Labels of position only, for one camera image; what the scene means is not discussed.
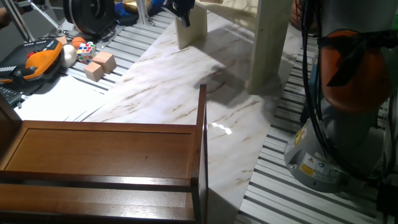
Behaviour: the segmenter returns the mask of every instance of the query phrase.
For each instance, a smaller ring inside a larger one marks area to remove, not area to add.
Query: wooden drawer
[[[205,86],[196,125],[18,122],[0,108],[11,134],[0,136],[0,222],[206,222]]]

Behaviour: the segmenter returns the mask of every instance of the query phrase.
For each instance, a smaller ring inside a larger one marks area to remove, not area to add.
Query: rubik's cube
[[[77,60],[81,63],[88,65],[93,61],[95,57],[95,45],[94,44],[80,44],[79,49],[77,50]]]

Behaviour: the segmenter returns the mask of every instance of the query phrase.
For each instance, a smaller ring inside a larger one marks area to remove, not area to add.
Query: white marble surface
[[[248,95],[254,34],[208,14],[209,34],[181,51],[174,23],[108,93],[86,121],[195,124],[199,86],[208,84],[209,223],[232,223],[284,84],[300,49],[289,27],[278,76]]]

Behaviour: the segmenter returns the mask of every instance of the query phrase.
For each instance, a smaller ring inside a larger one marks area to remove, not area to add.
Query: warning label
[[[305,153],[300,170],[314,179],[331,184],[334,184],[339,176],[339,172],[332,169],[329,164],[308,153]]]
[[[307,124],[304,125],[304,127],[298,131],[298,133],[296,134],[296,143],[295,145],[297,145],[301,139],[304,139],[304,137],[307,135]]]

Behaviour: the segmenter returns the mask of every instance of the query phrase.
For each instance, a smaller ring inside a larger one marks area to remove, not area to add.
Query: orange ball
[[[76,50],[79,49],[80,44],[87,44],[87,42],[86,42],[86,40],[83,39],[82,37],[75,37],[75,38],[72,40],[72,46],[74,46],[74,47],[76,48]]]

